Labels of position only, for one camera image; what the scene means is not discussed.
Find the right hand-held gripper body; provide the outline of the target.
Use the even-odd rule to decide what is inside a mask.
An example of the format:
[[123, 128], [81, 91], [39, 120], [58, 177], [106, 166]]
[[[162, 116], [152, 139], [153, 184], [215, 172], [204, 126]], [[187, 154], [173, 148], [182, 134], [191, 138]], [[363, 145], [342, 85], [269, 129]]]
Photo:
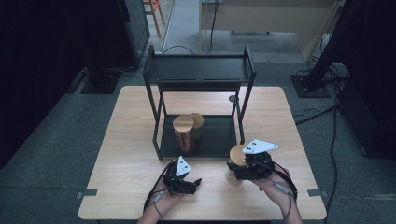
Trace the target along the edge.
[[258, 180], [268, 177], [275, 170], [275, 163], [268, 151], [277, 148], [277, 144], [259, 139], [248, 143], [242, 149], [244, 162], [247, 164], [247, 169], [242, 174], [243, 179]]

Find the grey tape marker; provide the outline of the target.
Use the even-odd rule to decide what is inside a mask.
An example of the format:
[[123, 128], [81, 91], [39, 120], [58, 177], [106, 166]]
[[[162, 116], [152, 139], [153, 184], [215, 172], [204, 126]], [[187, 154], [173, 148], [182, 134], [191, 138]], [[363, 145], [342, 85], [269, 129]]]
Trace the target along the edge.
[[320, 196], [323, 198], [329, 197], [329, 193], [327, 190], [321, 190], [321, 189], [309, 189], [307, 191], [309, 197], [316, 197]]
[[76, 199], [82, 199], [84, 196], [95, 196], [98, 189], [84, 189], [83, 191], [78, 191], [75, 195]]

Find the black equipment box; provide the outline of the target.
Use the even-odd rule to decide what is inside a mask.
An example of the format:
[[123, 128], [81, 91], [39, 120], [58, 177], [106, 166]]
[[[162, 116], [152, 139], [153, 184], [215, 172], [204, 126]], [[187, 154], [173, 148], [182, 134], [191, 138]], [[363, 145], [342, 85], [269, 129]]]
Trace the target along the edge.
[[362, 155], [396, 161], [396, 114], [376, 121], [351, 82], [346, 84], [337, 98], [359, 136]]

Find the glass jar with pale contents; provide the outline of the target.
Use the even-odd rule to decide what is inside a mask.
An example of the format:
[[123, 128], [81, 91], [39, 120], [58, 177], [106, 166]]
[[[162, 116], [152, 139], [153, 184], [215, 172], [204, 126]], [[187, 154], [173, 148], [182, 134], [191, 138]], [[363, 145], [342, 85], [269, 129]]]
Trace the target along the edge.
[[[244, 148], [244, 145], [236, 145], [232, 147], [230, 150], [230, 159], [229, 162], [233, 165], [237, 166], [245, 166], [245, 154], [242, 152], [242, 149]], [[242, 180], [238, 180], [234, 172], [231, 170], [228, 170], [226, 173], [226, 178], [227, 180], [234, 186], [239, 186], [242, 184]]]

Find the beige desk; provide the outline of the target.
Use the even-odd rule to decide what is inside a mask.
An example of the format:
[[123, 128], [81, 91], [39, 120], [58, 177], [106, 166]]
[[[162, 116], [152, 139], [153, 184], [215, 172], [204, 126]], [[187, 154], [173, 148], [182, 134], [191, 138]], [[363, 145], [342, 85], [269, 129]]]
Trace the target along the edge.
[[341, 11], [342, 0], [201, 0], [199, 31], [291, 33], [307, 62]]

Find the black monitor on floor stand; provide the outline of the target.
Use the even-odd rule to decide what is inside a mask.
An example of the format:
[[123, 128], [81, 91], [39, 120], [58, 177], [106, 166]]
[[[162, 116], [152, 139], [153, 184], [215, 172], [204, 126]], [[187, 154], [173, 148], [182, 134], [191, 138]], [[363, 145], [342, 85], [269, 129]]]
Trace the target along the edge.
[[123, 72], [137, 69], [149, 40], [142, 0], [88, 0], [86, 47], [90, 75], [87, 94], [112, 94]]

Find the glass jar of green mung beans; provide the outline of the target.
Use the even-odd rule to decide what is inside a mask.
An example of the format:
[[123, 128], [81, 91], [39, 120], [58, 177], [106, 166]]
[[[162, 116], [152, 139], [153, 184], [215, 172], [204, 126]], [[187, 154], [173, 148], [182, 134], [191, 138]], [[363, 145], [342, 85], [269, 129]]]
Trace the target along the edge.
[[199, 140], [203, 137], [203, 134], [204, 134], [205, 119], [199, 113], [190, 113], [190, 117], [193, 120], [194, 139]]

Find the person's right hand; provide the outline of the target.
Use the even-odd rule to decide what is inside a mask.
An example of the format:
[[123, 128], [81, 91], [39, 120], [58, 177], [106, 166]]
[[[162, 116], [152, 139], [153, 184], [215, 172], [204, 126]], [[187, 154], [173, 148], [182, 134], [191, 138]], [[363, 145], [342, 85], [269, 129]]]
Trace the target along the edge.
[[278, 203], [283, 195], [290, 195], [292, 192], [290, 185], [277, 173], [272, 173], [269, 177], [252, 180], [252, 183], [259, 187], [267, 197], [274, 203]]

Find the glass jar of red goji berries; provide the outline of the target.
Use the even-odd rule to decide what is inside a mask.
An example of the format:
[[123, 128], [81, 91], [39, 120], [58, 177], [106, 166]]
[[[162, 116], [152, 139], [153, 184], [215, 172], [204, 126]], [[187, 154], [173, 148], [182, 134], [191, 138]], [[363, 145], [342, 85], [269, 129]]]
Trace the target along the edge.
[[193, 119], [190, 116], [177, 116], [173, 121], [177, 147], [183, 154], [192, 153], [194, 150]]

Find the orange wooden stool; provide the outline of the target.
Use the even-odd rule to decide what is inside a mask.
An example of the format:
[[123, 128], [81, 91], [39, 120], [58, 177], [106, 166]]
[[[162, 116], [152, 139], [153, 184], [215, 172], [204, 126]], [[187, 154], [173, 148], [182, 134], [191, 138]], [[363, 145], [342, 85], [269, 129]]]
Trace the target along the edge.
[[156, 33], [158, 37], [162, 36], [161, 33], [161, 27], [158, 22], [157, 15], [160, 15], [160, 19], [162, 24], [165, 24], [164, 16], [163, 16], [163, 11], [161, 7], [161, 2], [160, 0], [143, 0], [143, 4], [146, 7], [146, 14], [150, 15], [153, 19], [155, 28], [156, 28]]

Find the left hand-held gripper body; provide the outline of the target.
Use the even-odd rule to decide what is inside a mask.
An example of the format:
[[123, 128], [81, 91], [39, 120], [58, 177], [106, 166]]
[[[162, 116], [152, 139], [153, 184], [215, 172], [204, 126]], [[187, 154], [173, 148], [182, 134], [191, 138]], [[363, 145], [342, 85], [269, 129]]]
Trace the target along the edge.
[[191, 171], [191, 167], [179, 156], [176, 161], [171, 161], [163, 176], [163, 183], [166, 185], [170, 194], [184, 193], [185, 187], [192, 187], [190, 182], [186, 182], [184, 178]]

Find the black stand with square base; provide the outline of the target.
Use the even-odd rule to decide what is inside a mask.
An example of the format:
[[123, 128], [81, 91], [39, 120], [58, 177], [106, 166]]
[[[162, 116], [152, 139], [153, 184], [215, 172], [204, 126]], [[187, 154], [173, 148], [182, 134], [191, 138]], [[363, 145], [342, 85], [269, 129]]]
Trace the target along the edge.
[[364, 45], [367, 20], [372, 0], [346, 0], [332, 37], [308, 75], [291, 75], [294, 89], [300, 98], [325, 98], [328, 81], [324, 76], [334, 63], [344, 64]]

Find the person's left hand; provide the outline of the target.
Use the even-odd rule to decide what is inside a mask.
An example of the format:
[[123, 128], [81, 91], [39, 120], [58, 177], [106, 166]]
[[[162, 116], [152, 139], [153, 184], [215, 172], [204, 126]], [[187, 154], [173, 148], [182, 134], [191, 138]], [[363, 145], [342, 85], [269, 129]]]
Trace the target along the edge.
[[166, 185], [160, 181], [156, 186], [153, 194], [153, 200], [155, 203], [165, 203], [170, 205], [171, 208], [177, 204], [184, 197], [181, 193], [170, 194]]

